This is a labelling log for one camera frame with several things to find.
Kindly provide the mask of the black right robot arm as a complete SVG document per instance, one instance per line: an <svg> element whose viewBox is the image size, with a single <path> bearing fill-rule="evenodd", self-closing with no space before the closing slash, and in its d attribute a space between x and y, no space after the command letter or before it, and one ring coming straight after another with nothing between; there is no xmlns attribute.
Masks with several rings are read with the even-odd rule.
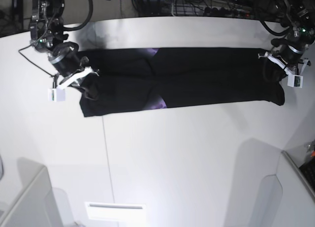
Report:
<svg viewBox="0 0 315 227"><path fill-rule="evenodd" d="M68 32L81 30L90 21L93 0L88 0L89 11L84 22L72 28L63 24L64 4L64 0L32 0L30 46L47 54L49 63L57 71L52 75L53 87L49 92L52 101L63 100L67 87L75 88L84 98L96 100L98 92L92 79L99 71L90 66L88 57L78 56L77 43L67 40Z"/></svg>

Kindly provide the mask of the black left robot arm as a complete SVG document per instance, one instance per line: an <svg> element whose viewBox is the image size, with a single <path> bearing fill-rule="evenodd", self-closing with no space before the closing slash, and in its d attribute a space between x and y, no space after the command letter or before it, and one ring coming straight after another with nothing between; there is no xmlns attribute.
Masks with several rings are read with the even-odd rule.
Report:
<svg viewBox="0 0 315 227"><path fill-rule="evenodd" d="M258 20L274 38L272 48L259 54L264 59L263 77L267 82L287 78L293 88L303 85L303 71L311 65L304 53L315 42L314 12L304 0L254 0Z"/></svg>

